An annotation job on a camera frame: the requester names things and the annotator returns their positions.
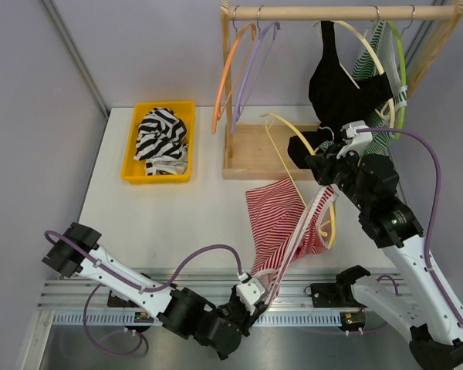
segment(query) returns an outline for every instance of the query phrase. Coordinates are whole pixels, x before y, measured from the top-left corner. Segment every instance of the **yellow bin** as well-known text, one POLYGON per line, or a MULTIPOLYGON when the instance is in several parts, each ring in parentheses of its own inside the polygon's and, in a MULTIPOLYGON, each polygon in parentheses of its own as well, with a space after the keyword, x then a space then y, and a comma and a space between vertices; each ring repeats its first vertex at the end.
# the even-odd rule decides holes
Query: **yellow bin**
POLYGON ((148 102, 138 103, 133 109, 132 123, 130 124, 129 139, 125 149, 123 160, 122 179, 130 183, 187 183, 191 179, 192 172, 192 150, 194 146, 194 120, 195 103, 190 101, 181 102, 148 102), (135 160, 136 141, 138 136, 137 128, 146 114, 153 108, 163 107, 174 111, 175 116, 184 121, 187 127, 185 139, 188 142, 188 167, 187 172, 182 175, 154 175, 146 176, 144 173, 144 160, 135 160))

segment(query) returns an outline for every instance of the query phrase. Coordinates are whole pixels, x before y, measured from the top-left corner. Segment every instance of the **wooden frame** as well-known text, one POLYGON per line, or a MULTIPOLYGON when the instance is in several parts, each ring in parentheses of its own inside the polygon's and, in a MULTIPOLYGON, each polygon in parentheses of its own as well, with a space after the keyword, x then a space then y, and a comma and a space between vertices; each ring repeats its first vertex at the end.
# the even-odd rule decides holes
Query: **wooden frame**
MULTIPOLYGON (((305 20, 411 20, 412 6, 380 6, 379 14, 373 6, 263 6, 261 20, 305 21, 305 20)), ((414 19, 437 20, 432 33, 421 47, 417 60, 411 63, 407 73, 408 97, 417 88, 425 73, 429 70, 449 36, 463 16, 463 0, 451 0, 450 5, 415 6, 414 19)), ((225 63, 230 53, 230 21, 235 11, 236 21, 256 20, 258 6, 229 6, 228 1, 221 1, 221 33, 223 41, 223 60, 225 63)), ((225 82, 225 95, 232 89, 232 75, 229 72, 225 82)), ((231 132, 232 99, 226 104, 225 157, 223 160, 223 178, 226 180, 279 180, 286 176, 286 171, 277 157, 265 133, 262 123, 238 122, 235 133, 231 132)), ((312 129, 315 123, 307 123, 312 129)), ((283 159, 296 180, 311 180, 310 170, 300 170, 289 160, 286 148, 292 132, 288 127, 274 125, 271 134, 275 139, 283 159)))

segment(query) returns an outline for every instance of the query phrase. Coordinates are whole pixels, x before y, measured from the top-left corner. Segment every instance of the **white wall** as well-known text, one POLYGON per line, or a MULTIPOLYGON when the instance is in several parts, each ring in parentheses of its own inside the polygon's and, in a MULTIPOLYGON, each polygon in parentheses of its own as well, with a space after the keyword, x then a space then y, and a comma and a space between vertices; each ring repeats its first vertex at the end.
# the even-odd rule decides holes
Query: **white wall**
MULTIPOLYGON (((423 135, 441 160, 441 200, 432 248, 463 301, 463 19, 410 98, 405 127, 423 135)), ((411 139, 399 140, 393 149, 410 204, 426 227, 434 165, 411 139)))
POLYGON ((0 370, 42 283, 42 232, 76 216, 103 120, 37 0, 0 0, 0 370))
MULTIPOLYGON (((53 0, 96 85, 112 106, 140 101, 190 99, 215 104, 223 70, 218 0, 53 0)), ((413 0, 416 5, 432 0, 413 0)), ((286 0, 239 0, 235 5, 288 5, 286 0)), ((294 5, 372 5, 373 0, 296 0, 294 5)), ((379 0, 378 5, 394 5, 379 0)), ((236 22, 240 29, 245 22, 236 22)), ((369 22, 353 23, 362 33, 369 22)), ((408 22, 399 22, 400 29, 408 22)), ((309 104, 309 79, 321 57, 312 22, 281 22, 249 105, 309 104)), ((417 22, 404 34, 412 40, 417 22)), ((362 50, 346 29, 336 28, 340 59, 350 68, 362 50)), ((243 60, 237 55, 236 67, 243 60)))

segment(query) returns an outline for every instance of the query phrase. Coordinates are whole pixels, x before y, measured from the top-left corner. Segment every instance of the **black tank top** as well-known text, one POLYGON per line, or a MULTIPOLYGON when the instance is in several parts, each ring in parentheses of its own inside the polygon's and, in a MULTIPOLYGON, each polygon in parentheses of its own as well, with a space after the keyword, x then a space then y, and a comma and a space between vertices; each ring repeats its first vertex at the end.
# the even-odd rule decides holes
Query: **black tank top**
MULTIPOLYGON (((323 33, 323 57, 309 83, 309 100, 313 105, 321 127, 329 127, 335 133, 335 141, 341 140, 341 127, 347 123, 365 120, 378 106, 393 96, 386 73, 357 81, 353 84, 340 66, 336 52, 334 23, 321 22, 323 33)), ((313 148, 330 140, 327 130, 303 133, 313 148)), ((307 149, 294 136, 290 139, 288 154, 298 168, 309 168, 304 158, 307 149)))

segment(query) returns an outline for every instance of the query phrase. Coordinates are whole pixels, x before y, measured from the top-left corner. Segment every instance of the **black and white striped cloth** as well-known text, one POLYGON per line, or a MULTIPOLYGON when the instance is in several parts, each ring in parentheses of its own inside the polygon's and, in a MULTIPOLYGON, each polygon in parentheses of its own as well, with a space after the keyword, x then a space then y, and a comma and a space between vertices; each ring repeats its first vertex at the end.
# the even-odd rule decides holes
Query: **black and white striped cloth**
POLYGON ((135 160, 146 161, 146 175, 182 174, 187 170, 187 128, 168 108, 154 108, 139 125, 135 160))

